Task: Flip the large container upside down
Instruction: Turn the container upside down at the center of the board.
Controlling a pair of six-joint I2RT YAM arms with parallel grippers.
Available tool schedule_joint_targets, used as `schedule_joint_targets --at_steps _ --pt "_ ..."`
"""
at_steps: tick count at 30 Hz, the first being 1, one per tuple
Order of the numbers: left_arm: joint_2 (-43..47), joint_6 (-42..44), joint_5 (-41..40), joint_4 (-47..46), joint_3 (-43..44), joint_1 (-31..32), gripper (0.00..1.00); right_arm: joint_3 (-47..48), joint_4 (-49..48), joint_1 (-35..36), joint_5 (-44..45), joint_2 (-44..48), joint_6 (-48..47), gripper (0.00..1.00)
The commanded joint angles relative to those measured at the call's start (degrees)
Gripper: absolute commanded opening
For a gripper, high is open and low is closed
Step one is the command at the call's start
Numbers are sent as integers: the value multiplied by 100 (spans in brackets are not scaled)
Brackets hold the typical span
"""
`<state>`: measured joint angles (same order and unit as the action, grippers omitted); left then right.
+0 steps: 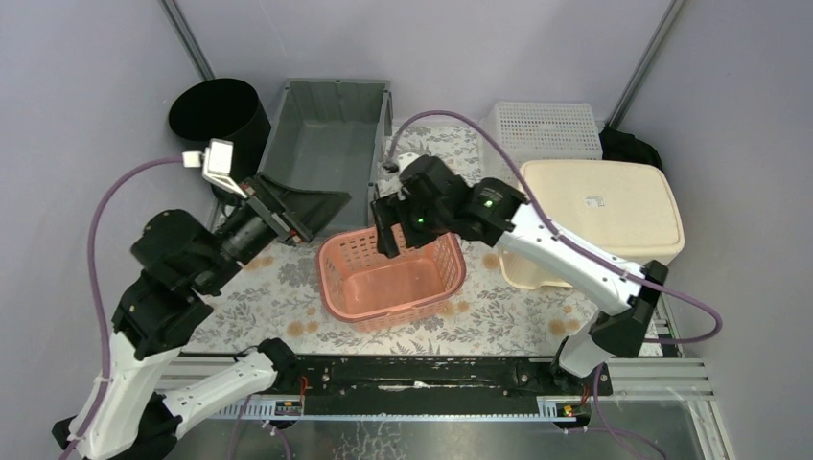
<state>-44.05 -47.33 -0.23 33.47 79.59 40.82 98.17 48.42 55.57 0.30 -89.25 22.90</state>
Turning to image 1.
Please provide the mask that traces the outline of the grey plastic storage bin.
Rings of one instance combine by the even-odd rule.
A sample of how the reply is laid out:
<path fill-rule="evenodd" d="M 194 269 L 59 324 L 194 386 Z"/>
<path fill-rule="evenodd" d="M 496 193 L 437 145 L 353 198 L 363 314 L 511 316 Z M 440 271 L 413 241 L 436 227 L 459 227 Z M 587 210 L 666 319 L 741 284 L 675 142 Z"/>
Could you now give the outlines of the grey plastic storage bin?
<path fill-rule="evenodd" d="M 326 235 L 367 228 L 392 122 L 389 80 L 288 79 L 258 171 L 293 188 L 348 193 Z"/>

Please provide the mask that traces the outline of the pink perforated plastic basket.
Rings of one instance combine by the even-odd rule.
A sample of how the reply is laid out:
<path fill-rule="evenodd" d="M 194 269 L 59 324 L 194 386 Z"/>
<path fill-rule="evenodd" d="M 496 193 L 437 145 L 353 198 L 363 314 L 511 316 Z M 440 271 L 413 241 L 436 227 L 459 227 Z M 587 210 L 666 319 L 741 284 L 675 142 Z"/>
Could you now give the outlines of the pink perforated plastic basket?
<path fill-rule="evenodd" d="M 455 236 L 408 248 L 392 227 L 399 255 L 377 250 L 374 227 L 333 235 L 315 256 L 324 310 L 358 332 L 388 329 L 438 314 L 462 288 L 466 264 Z"/>

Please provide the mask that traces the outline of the white perforated plastic basket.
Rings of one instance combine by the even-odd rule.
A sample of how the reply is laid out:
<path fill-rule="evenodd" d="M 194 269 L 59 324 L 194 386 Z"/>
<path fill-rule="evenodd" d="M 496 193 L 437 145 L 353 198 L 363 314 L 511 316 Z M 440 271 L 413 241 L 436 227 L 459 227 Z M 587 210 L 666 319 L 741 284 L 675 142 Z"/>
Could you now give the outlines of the white perforated plastic basket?
<path fill-rule="evenodd" d="M 544 159 L 598 160 L 598 124 L 587 103 L 497 102 L 479 125 L 516 166 Z"/>

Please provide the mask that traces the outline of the cream plastic laundry basket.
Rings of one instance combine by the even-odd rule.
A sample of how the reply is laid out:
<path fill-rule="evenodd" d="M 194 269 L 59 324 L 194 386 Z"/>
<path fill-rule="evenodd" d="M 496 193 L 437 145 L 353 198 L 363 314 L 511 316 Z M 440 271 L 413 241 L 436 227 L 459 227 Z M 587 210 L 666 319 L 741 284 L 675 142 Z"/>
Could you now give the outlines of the cream plastic laundry basket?
<path fill-rule="evenodd" d="M 521 173 L 558 226 L 625 260 L 669 265 L 685 247 L 677 202 L 654 166 L 547 159 Z"/>

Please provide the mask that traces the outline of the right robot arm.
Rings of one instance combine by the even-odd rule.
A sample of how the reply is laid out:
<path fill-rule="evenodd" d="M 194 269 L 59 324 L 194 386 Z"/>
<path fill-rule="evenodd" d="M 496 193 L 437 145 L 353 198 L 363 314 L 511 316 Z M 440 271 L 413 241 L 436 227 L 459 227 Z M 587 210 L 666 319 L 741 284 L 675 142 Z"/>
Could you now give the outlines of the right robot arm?
<path fill-rule="evenodd" d="M 435 156 L 408 153 L 397 163 L 399 189 L 370 203 L 379 253 L 399 256 L 395 225 L 408 248 L 453 233 L 543 265 L 590 297 L 599 312 L 563 341 L 549 370 L 559 393 L 576 393 L 611 357 L 639 355 L 668 274 L 664 264 L 638 264 L 604 251 L 540 217 L 526 194 L 499 179 L 470 185 Z"/>

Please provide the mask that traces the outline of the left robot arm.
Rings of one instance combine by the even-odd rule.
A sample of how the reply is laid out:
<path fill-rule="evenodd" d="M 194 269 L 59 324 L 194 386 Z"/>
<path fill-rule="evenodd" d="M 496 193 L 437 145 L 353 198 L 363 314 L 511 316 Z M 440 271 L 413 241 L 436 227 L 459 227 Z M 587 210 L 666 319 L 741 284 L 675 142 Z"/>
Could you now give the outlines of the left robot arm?
<path fill-rule="evenodd" d="M 194 426 L 228 405 L 302 386 L 295 353 L 262 341 L 230 367 L 161 392 L 166 368 L 212 313 L 221 290 L 274 241 L 309 242 L 350 201 L 346 192 L 297 190 L 259 173 L 240 186 L 244 204 L 216 231 L 183 210 L 156 215 L 132 246 L 142 266 L 112 317 L 109 365 L 82 411 L 54 424 L 64 454 L 85 459 L 162 459 Z"/>

